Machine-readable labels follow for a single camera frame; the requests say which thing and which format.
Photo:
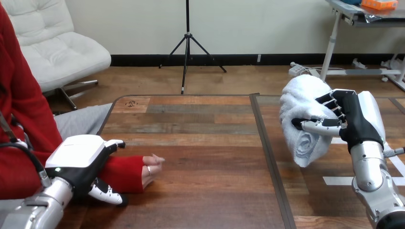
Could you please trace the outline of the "person's hand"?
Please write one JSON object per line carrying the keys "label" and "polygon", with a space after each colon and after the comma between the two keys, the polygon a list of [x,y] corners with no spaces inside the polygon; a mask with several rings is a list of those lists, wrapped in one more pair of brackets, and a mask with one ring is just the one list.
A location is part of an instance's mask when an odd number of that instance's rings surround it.
{"label": "person's hand", "polygon": [[166,160],[155,154],[152,154],[152,156],[144,156],[142,160],[144,166],[142,167],[141,180],[143,189],[145,189],[162,171],[162,165]]}

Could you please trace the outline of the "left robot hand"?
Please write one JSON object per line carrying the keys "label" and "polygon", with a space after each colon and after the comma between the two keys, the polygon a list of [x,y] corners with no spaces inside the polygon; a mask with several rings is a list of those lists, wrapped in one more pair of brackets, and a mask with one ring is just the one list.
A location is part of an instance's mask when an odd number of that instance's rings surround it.
{"label": "left robot hand", "polygon": [[99,177],[110,154],[125,146],[122,140],[105,141],[98,135],[66,138],[45,163],[45,171],[51,180],[51,185],[44,189],[45,194],[62,206],[72,198],[86,195],[109,204],[126,206],[128,199]]}

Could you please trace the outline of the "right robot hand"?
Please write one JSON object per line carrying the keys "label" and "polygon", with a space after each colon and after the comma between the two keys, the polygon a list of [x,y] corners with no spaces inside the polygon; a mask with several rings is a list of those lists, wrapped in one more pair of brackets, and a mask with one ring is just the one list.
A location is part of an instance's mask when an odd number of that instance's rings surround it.
{"label": "right robot hand", "polygon": [[367,141],[384,146],[385,129],[380,110],[369,91],[334,89],[315,99],[329,108],[337,118],[293,118],[291,123],[301,131],[323,136],[339,136],[348,149]]}

